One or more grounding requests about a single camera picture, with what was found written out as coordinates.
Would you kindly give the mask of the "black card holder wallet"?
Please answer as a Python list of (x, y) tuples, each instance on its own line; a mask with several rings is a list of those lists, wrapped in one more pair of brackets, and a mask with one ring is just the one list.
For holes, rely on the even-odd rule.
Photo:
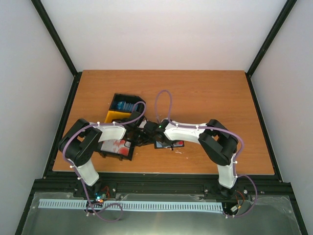
[(162, 148), (165, 149), (165, 148), (169, 148), (169, 149), (172, 149), (172, 150), (173, 150), (173, 149), (175, 148), (175, 147), (173, 147), (173, 144), (174, 144), (174, 143), (172, 143), (172, 144), (170, 144), (170, 145), (162, 145), (161, 143), (159, 143), (159, 142), (156, 141), (156, 142), (154, 143), (154, 148), (155, 148), (155, 149), (162, 149)]

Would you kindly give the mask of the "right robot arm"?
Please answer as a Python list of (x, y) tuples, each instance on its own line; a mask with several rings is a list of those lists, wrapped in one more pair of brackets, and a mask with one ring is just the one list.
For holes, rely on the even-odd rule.
[(219, 184), (231, 189), (238, 178), (235, 164), (237, 155), (242, 151), (238, 143), (243, 140), (227, 130), (219, 121), (212, 119), (208, 123), (179, 123), (165, 118), (161, 123), (147, 121), (143, 131), (148, 137), (167, 146), (177, 141), (188, 141), (202, 146), (209, 159), (218, 167)]

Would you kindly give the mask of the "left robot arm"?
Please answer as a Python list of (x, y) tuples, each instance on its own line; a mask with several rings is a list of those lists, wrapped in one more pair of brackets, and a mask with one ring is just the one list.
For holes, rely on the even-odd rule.
[(102, 185), (97, 182), (99, 174), (95, 170), (91, 157), (99, 143), (110, 140), (121, 140), (126, 134), (126, 126), (143, 119), (144, 114), (133, 111), (131, 116), (121, 123), (89, 123), (81, 118), (58, 143), (58, 150), (77, 174), (78, 180), (85, 183), (85, 192), (96, 197), (102, 191)]

